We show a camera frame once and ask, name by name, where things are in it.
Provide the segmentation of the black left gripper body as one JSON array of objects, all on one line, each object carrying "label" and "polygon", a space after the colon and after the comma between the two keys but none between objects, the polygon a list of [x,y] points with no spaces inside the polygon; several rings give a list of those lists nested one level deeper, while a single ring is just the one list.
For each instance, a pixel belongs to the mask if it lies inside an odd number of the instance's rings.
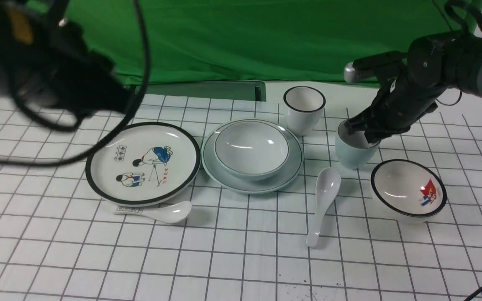
[{"label": "black left gripper body", "polygon": [[90,50],[80,25],[65,17],[68,0],[46,12],[26,0],[0,0],[0,95],[86,117],[124,114],[132,93],[113,76],[111,59]]}]

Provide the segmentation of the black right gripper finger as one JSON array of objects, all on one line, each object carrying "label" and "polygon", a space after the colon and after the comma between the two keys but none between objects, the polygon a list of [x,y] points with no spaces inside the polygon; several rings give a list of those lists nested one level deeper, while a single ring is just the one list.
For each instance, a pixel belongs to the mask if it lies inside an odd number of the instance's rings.
[{"label": "black right gripper finger", "polygon": [[396,130],[394,128],[389,128],[382,125],[368,125],[365,128],[365,138],[367,143],[371,144],[380,143],[383,139],[391,137],[395,134]]},{"label": "black right gripper finger", "polygon": [[353,135],[360,131],[373,132],[376,130],[372,110],[363,110],[356,116],[347,119],[344,124],[348,135]]}]

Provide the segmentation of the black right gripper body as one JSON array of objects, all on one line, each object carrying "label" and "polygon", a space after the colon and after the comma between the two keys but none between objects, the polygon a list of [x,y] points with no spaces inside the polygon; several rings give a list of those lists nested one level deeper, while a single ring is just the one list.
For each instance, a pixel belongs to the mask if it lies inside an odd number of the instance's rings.
[{"label": "black right gripper body", "polygon": [[376,125],[402,134],[437,108],[436,98],[448,87],[442,80],[444,47],[454,38],[425,36],[405,53],[393,50],[356,59],[344,67],[343,77],[350,84],[376,78],[380,89],[365,110],[372,110]]}]

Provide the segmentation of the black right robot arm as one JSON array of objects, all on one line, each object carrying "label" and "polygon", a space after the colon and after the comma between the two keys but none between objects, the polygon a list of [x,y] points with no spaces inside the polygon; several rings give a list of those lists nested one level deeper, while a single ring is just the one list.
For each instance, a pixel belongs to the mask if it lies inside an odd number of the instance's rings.
[{"label": "black right robot arm", "polygon": [[482,99],[482,12],[464,0],[444,11],[460,29],[415,39],[407,52],[389,51],[348,63],[347,83],[375,77],[380,84],[365,110],[345,122],[348,135],[363,132],[369,143],[400,135],[426,114],[448,88]]}]

